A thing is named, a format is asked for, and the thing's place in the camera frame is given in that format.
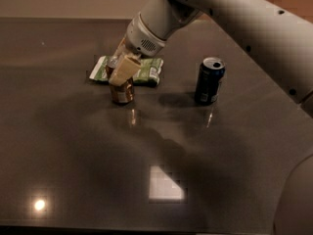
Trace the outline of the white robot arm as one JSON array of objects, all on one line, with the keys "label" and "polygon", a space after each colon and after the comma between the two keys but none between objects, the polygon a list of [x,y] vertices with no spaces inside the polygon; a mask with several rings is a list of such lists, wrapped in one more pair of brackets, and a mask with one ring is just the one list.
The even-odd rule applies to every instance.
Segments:
[{"label": "white robot arm", "polygon": [[[257,63],[312,121],[312,24],[266,0],[149,0],[116,49],[110,83],[121,85],[179,28],[204,13]],[[271,235],[312,235],[312,148],[296,161],[281,185]]]}]

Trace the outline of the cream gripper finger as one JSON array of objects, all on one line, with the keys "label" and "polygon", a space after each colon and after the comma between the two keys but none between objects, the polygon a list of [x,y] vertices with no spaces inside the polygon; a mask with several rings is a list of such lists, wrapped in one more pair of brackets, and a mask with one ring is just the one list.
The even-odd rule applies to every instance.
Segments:
[{"label": "cream gripper finger", "polygon": [[117,64],[109,79],[109,84],[121,86],[141,68],[141,60],[134,55],[122,54],[117,59]]},{"label": "cream gripper finger", "polygon": [[112,55],[115,59],[119,59],[120,57],[123,57],[127,54],[127,48],[125,45],[126,38],[123,37],[121,41],[119,42],[114,54]]}]

